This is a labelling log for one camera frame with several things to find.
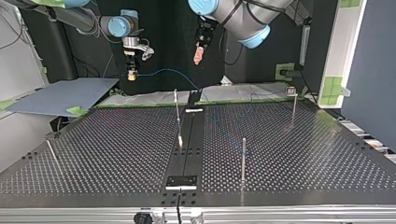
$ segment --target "wire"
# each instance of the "wire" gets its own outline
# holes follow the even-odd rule
[[[105,72],[103,73],[102,78],[105,78],[106,73],[107,73],[107,69],[110,66],[110,63],[111,63],[111,60],[113,59],[113,57],[114,57],[114,54],[111,54],[110,58],[108,59],[108,62],[107,62],[107,65],[106,65],[106,69],[105,69]]]
[[[227,64],[227,65],[229,65],[229,66],[233,66],[233,65],[236,65],[236,63],[238,63],[238,61],[239,61],[239,59],[240,59],[240,57],[241,57],[241,55],[242,55],[242,48],[243,48],[243,45],[241,44],[241,48],[239,49],[239,53],[238,53],[238,56],[236,56],[236,59],[235,59],[232,63],[227,63],[227,62],[226,62],[225,60],[223,60],[222,57],[221,57],[221,55],[222,55],[222,41],[223,41],[225,32],[226,32],[226,29],[224,29],[224,30],[222,31],[221,37],[220,37],[220,39],[219,39],[219,44],[218,44],[219,59],[221,60],[222,63],[225,63],[225,64]]]
[[[185,75],[182,72],[177,71],[176,69],[172,69],[172,68],[163,68],[158,70],[155,73],[151,73],[151,74],[147,74],[147,75],[137,75],[138,77],[154,77],[159,75],[161,72],[173,72],[173,73],[178,73],[179,75],[183,76],[184,78],[186,78],[186,80],[188,80],[190,82],[190,84],[196,89],[196,90],[200,90],[201,88],[199,88],[191,79],[189,79],[189,77],[187,75]]]
[[[17,38],[14,41],[12,41],[11,43],[4,45],[3,47],[0,47],[0,49],[6,49],[6,48],[14,45],[15,43],[18,42],[18,40],[21,39],[22,35],[23,35],[23,26],[21,26],[21,31],[20,31],[19,35],[17,36]]]
[[[86,11],[88,14],[90,14],[91,17],[95,20],[95,25],[94,25],[94,27],[93,27],[93,30],[92,30],[91,32],[85,32],[85,33],[82,32],[84,35],[93,35],[93,36],[95,36],[96,38],[99,38],[100,35],[102,34],[102,35],[105,37],[105,39],[106,39],[108,42],[112,43],[112,44],[119,44],[119,43],[122,43],[122,41],[113,41],[113,40],[111,40],[110,38],[108,38],[108,36],[106,35],[105,31],[104,31],[104,30],[102,29],[102,27],[100,26],[99,19],[96,17],[95,13],[94,13],[92,10],[87,9],[87,8],[84,8],[84,7],[82,7],[81,9],[84,10],[84,11]]]
[[[1,19],[6,23],[6,25],[9,27],[9,29],[12,30],[12,32],[14,32],[15,35],[19,35],[18,31],[16,31],[14,29],[14,27],[12,27],[11,23],[9,23],[9,21],[7,20],[7,18],[5,16],[3,16],[2,14],[0,14]],[[29,44],[29,41],[25,40],[22,36],[21,36],[21,41],[23,41],[25,44]]]
[[[181,220],[181,214],[180,214],[180,192],[178,193],[178,198],[177,198],[177,207],[176,207],[176,211],[177,211],[177,220],[178,220],[178,224],[182,224],[183,221]]]
[[[312,98],[314,98],[315,103],[318,105],[318,99],[314,96],[314,93],[312,92],[312,89],[308,86],[308,82],[306,82],[306,79],[305,79],[303,71],[300,70],[300,73],[301,73],[301,77],[303,78],[303,81],[305,83],[305,86],[308,88],[309,92],[312,95]]]
[[[286,12],[285,8],[269,6],[269,5],[266,5],[264,3],[257,2],[255,0],[244,0],[244,1],[247,2],[248,4],[255,5],[257,7],[262,7],[262,8],[265,8],[267,10],[274,11],[274,12],[279,12],[279,13],[285,13]]]
[[[256,21],[258,24],[261,24],[263,26],[267,25],[265,22],[261,21],[259,18],[257,18],[254,13],[250,9],[250,4],[247,3],[247,12],[250,15],[251,18],[253,18],[254,21]]]
[[[86,70],[86,72],[87,72],[87,76],[88,76],[88,73],[90,73],[90,74],[95,75],[96,77],[100,77],[100,73],[99,73],[99,71],[98,71],[95,67],[93,67],[93,66],[90,65],[89,63],[86,63],[86,62],[82,61],[80,58],[76,57],[74,54],[72,54],[72,57],[73,57],[76,61],[78,61],[79,63],[82,63],[83,66],[85,66],[85,70]],[[93,73],[93,72],[91,72],[91,71],[89,71],[89,70],[88,70],[88,67],[90,67],[96,74]]]

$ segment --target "black cable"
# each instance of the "black cable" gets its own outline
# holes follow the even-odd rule
[[[312,95],[312,98],[314,98],[315,103],[318,105],[318,99],[315,98],[314,93],[312,92],[312,89],[309,88],[308,82],[306,82],[306,79],[305,79],[305,76],[304,76],[304,73],[303,73],[302,70],[300,70],[300,74],[301,74],[301,77],[303,78],[303,81],[304,81],[304,83],[305,83],[305,86],[308,88],[309,92],[310,92],[311,95]]]
[[[178,193],[178,198],[177,198],[177,219],[178,219],[178,224],[182,224],[182,220],[181,220],[181,214],[180,214],[180,192]]]
[[[98,71],[94,66],[92,66],[92,65],[89,64],[89,63],[86,63],[86,62],[82,61],[80,58],[76,57],[76,56],[73,55],[73,54],[72,54],[72,57],[73,57],[76,61],[78,61],[79,63],[82,63],[83,65],[85,65],[86,71],[87,71],[87,76],[88,76],[88,73],[91,73],[91,74],[93,74],[93,75],[95,75],[95,76],[97,76],[97,77],[100,77],[99,71]],[[95,73],[93,73],[93,72],[91,72],[91,71],[88,71],[87,67],[90,67]]]
[[[4,45],[3,47],[0,47],[0,49],[6,49],[6,48],[8,48],[8,47],[14,45],[15,43],[17,43],[18,40],[21,39],[22,35],[23,35],[23,25],[21,25],[21,32],[20,32],[20,34],[18,35],[18,37],[17,37],[14,41],[12,41],[11,43],[9,43],[9,44],[7,44],[7,45]]]
[[[242,5],[242,3],[244,3],[242,0],[239,0],[239,2],[235,5],[235,7],[233,8],[233,10],[231,10],[231,12],[228,14],[228,16],[224,19],[224,21],[220,24],[221,26],[224,26],[229,20],[230,18],[233,17],[233,14],[235,13],[235,11]]]
[[[305,86],[308,88],[308,91],[309,91],[309,92],[311,93],[311,95],[312,95],[312,98],[314,98],[315,103],[316,103],[317,105],[319,105],[319,103],[318,103],[318,98],[316,98],[316,97],[314,96],[314,93],[312,92],[311,88],[309,88],[308,83],[306,82],[306,79],[305,79],[305,76],[304,76],[303,71],[300,70],[300,73],[301,73],[301,77],[303,78],[303,81],[304,81],[304,83],[305,83]],[[339,117],[341,117],[341,118],[343,118],[343,119],[345,118],[342,114],[338,113],[337,111],[335,111],[335,110],[333,110],[333,109],[329,109],[329,110],[332,111],[334,114],[338,115]]]
[[[244,0],[244,1],[247,2],[248,4],[255,5],[257,7],[262,7],[262,8],[274,11],[274,12],[279,12],[279,13],[285,13],[286,12],[285,8],[273,7],[273,6],[265,5],[264,3],[257,2],[255,0]]]
[[[221,60],[222,63],[225,63],[225,64],[227,64],[227,65],[229,65],[229,66],[233,66],[233,65],[236,65],[236,63],[239,61],[239,58],[240,58],[241,55],[242,55],[242,48],[243,48],[243,45],[241,44],[241,48],[239,49],[239,53],[238,53],[238,56],[236,56],[236,59],[235,59],[232,63],[227,63],[225,60],[222,59],[222,40],[223,40],[223,38],[224,38],[225,32],[226,32],[226,29],[224,29],[224,30],[222,31],[221,37],[220,37],[220,39],[219,39],[219,44],[218,44],[219,59]]]
[[[253,18],[253,20],[256,21],[258,24],[261,24],[261,25],[263,25],[263,26],[267,25],[267,23],[265,23],[265,22],[259,20],[259,18],[257,18],[257,17],[254,15],[254,13],[253,13],[253,12],[251,11],[251,9],[250,9],[250,4],[249,4],[249,3],[247,3],[247,12],[248,12],[248,14],[250,15],[250,17]]]

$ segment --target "metal rod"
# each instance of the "metal rod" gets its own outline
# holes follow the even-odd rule
[[[53,159],[55,159],[56,162],[58,162],[58,158],[56,157],[55,151],[53,150],[53,147],[52,147],[52,144],[50,143],[50,140],[47,139],[46,142],[47,142],[47,145],[49,146],[50,154],[52,155]]]
[[[175,103],[176,103],[176,112],[177,112],[177,127],[178,127],[178,144],[180,148],[183,147],[183,138],[181,137],[181,119],[180,119],[180,111],[178,110],[178,95],[177,90],[175,90]]]
[[[247,155],[247,139],[242,139],[242,184],[245,185],[245,169],[246,169],[246,155]]]
[[[294,96],[293,119],[294,119],[294,116],[295,116],[295,114],[296,114],[297,98],[298,98],[298,94],[296,94],[296,95]]]

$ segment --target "white wall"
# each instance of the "white wall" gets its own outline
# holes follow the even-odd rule
[[[339,6],[332,28],[332,39],[321,82],[319,99],[321,99],[324,90],[326,77],[342,77],[341,86],[344,88],[347,86],[366,3],[367,0],[361,0],[359,7],[340,7],[341,1],[338,2]],[[319,106],[321,108],[341,108],[343,101],[344,96],[340,96],[337,105],[322,105],[319,101]]]
[[[14,29],[21,30],[15,7],[0,0],[0,6],[12,9],[14,15],[0,7]],[[14,41],[17,35],[0,18],[0,48]],[[41,72],[42,65],[31,45],[19,40],[15,45],[0,49],[0,101],[14,99],[48,85]],[[38,147],[51,132],[51,116],[23,115],[0,111],[0,172],[21,156]]]
[[[18,113],[0,119],[0,173],[44,142],[53,119]]]
[[[16,13],[15,7],[5,1],[0,0],[0,5]],[[0,13],[19,33],[21,26],[16,15],[9,15],[2,8],[0,8]],[[0,31],[0,48],[18,37],[2,18],[0,18]],[[30,39],[27,32],[24,32],[23,36],[25,39]],[[35,55],[35,50],[21,40],[8,48],[0,49],[0,101],[21,96],[48,84],[41,73],[41,62]]]

